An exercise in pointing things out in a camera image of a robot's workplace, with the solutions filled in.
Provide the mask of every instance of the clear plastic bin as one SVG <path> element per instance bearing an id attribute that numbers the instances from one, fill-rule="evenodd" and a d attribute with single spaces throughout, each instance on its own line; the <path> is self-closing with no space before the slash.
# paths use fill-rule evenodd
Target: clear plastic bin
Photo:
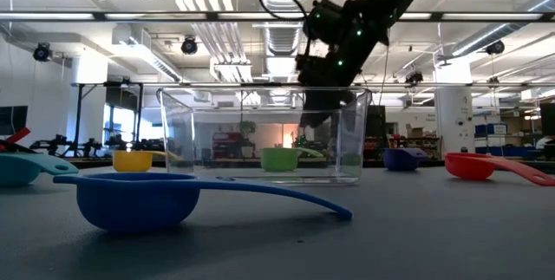
<path id="1" fill-rule="evenodd" d="M 307 93 L 325 99 L 348 92 L 355 99 L 337 109 L 303 108 Z M 285 184 L 353 184 L 362 173 L 366 109 L 371 101 L 366 88 L 222 84 L 163 88 L 158 97 L 170 173 Z M 326 120 L 317 127 L 299 125 L 315 116 Z"/>

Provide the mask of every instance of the table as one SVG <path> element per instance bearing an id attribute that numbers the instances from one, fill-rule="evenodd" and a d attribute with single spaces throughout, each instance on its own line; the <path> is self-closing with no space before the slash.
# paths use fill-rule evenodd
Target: table
<path id="1" fill-rule="evenodd" d="M 495 172 L 455 179 L 366 169 L 358 186 L 301 188 L 348 206 L 201 193 L 178 228 L 115 236 L 79 213 L 75 188 L 41 176 L 0 190 L 3 280 L 553 279 L 555 188 Z"/>

